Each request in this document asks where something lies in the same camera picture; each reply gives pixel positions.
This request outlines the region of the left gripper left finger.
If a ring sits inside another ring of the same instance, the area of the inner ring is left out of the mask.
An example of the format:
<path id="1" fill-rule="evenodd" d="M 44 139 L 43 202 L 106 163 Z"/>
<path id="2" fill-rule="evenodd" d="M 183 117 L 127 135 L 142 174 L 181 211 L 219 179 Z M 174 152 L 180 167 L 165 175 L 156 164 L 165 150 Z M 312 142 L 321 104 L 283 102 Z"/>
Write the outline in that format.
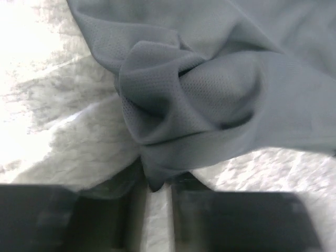
<path id="1" fill-rule="evenodd" d="M 147 184 L 141 163 L 87 190 L 1 185 L 1 251 L 140 251 Z"/>

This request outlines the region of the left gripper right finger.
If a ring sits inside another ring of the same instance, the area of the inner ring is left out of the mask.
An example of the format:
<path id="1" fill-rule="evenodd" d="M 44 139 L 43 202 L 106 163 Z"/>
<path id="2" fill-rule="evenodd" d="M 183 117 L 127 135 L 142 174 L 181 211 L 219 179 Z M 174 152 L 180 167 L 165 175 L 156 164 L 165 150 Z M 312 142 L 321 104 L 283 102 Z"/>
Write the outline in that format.
<path id="1" fill-rule="evenodd" d="M 220 192 L 191 173 L 170 181 L 175 251 L 321 251 L 306 206 L 289 192 Z"/>

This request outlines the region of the dark grey t shirt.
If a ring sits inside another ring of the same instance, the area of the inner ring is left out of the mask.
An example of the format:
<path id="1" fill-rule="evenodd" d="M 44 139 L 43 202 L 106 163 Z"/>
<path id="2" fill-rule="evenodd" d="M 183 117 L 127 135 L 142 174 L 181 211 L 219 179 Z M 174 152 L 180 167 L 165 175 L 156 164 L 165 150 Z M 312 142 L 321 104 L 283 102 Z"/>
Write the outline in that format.
<path id="1" fill-rule="evenodd" d="M 335 1 L 69 1 L 152 190 L 265 147 L 335 152 Z"/>

